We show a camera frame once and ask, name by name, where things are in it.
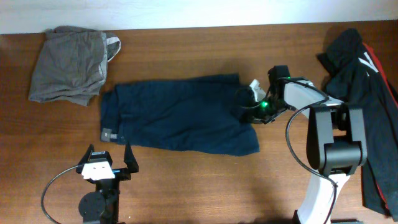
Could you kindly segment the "navy blue shorts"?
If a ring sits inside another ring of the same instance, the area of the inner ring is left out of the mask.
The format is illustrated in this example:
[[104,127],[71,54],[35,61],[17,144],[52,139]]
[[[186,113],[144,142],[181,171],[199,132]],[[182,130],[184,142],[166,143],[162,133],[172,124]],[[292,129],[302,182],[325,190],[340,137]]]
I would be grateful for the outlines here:
[[101,100],[103,142],[209,154],[259,152],[239,107],[249,97],[237,73],[117,84]]

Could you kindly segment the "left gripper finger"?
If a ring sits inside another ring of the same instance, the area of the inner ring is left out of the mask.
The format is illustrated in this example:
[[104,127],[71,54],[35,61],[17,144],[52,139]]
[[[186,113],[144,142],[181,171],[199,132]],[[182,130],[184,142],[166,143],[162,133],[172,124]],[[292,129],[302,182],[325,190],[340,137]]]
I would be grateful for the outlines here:
[[78,165],[84,165],[88,162],[91,153],[94,151],[94,145],[90,144],[88,146],[88,149],[86,150],[85,154],[83,155],[83,157],[81,158],[81,160],[79,161]]
[[138,173],[139,172],[139,165],[138,165],[136,158],[132,152],[131,145],[128,142],[125,145],[124,163],[126,164],[127,169],[130,173]]

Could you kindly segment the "black garment with red trim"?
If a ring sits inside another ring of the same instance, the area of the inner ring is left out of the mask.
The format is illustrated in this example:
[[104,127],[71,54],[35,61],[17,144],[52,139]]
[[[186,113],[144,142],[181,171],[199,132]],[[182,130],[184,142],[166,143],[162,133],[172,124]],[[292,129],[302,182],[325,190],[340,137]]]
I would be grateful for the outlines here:
[[397,220],[397,92],[374,50],[356,29],[344,30],[317,59],[330,74],[324,91],[363,110],[368,158],[364,206]]

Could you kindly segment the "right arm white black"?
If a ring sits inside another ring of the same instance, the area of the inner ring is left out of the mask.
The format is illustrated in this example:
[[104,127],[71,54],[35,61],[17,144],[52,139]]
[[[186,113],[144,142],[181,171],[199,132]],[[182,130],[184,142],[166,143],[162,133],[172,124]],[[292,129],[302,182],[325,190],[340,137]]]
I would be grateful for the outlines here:
[[[367,160],[368,150],[363,111],[319,90],[308,79],[292,78],[285,65],[268,71],[269,88],[258,80],[249,85],[252,102],[247,107],[249,122],[268,124],[287,110],[293,111],[285,128],[287,147],[311,178],[305,198],[292,223],[331,224],[331,214],[341,189]],[[308,119],[304,164],[290,142],[290,127],[298,115]]]

